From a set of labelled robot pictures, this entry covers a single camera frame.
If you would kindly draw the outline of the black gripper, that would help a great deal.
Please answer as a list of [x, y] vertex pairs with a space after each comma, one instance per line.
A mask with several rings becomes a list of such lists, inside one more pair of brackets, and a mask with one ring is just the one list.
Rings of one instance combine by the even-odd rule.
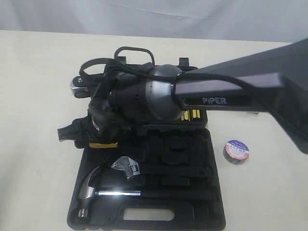
[[[89, 103], [88, 113], [96, 128], [100, 142], [117, 141], [130, 124], [124, 119], [107, 99], [93, 97]], [[75, 119], [66, 127], [57, 129], [59, 141], [90, 142], [88, 119]]]

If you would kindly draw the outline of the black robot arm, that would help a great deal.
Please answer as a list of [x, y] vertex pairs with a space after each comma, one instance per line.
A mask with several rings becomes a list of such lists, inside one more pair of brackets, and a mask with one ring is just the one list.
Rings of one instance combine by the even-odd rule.
[[142, 127], [178, 126], [186, 111], [267, 112], [297, 148], [308, 152], [308, 41], [197, 68], [128, 64], [120, 47], [113, 58], [85, 62], [71, 81], [76, 98], [90, 98], [84, 118], [58, 129], [60, 141], [109, 144]]

